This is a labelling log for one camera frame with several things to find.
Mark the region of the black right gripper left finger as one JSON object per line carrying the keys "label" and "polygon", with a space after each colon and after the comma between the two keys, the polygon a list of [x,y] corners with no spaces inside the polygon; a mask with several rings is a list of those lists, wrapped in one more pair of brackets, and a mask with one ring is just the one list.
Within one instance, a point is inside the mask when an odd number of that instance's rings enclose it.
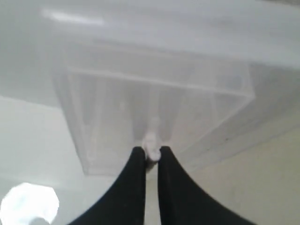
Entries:
{"label": "black right gripper left finger", "polygon": [[146,159],[134,147],[122,172],[107,192],[72,225],[143,225],[146,194]]}

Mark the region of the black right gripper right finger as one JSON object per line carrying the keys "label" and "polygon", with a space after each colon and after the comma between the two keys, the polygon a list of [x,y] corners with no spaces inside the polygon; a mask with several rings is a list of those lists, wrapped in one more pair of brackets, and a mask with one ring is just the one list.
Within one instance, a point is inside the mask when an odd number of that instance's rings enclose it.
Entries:
{"label": "black right gripper right finger", "polygon": [[229,210],[201,187],[180,165],[168,146],[160,149],[158,200],[163,225],[251,225]]}

